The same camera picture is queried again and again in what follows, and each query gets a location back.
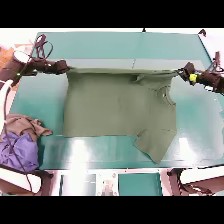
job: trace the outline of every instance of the yellow tag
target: yellow tag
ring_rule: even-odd
[[[190,74],[190,81],[196,82],[197,75],[196,74]]]

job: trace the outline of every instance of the purple cloth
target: purple cloth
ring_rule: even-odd
[[[32,138],[28,133],[21,136],[18,136],[12,132],[7,133],[11,145],[25,171],[31,172],[35,170],[39,166],[37,143],[32,141]],[[10,146],[5,134],[2,136],[2,140],[3,141],[0,142],[0,164],[24,172],[15,154],[10,152]]]

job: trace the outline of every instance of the pile of clothes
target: pile of clothes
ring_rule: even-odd
[[[13,150],[10,148],[5,131],[0,139],[0,164],[19,171],[31,172],[39,167],[37,139],[41,135],[51,135],[52,131],[41,126],[41,122],[22,114],[6,116],[7,135]]]

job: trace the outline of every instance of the table surface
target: table surface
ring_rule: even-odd
[[[54,50],[50,59],[80,67],[170,69],[192,61],[202,69],[210,59],[198,35],[162,33],[45,33]],[[38,140],[40,169],[192,167],[223,163],[224,99],[176,77],[177,135],[164,159],[155,164],[133,146],[135,136],[64,138],[65,74],[23,77],[10,113],[40,119],[53,135]]]

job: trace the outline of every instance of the green t-shirt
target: green t-shirt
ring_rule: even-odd
[[[175,71],[74,68],[67,72],[64,136],[138,136],[135,145],[160,162],[176,135],[169,97]]]

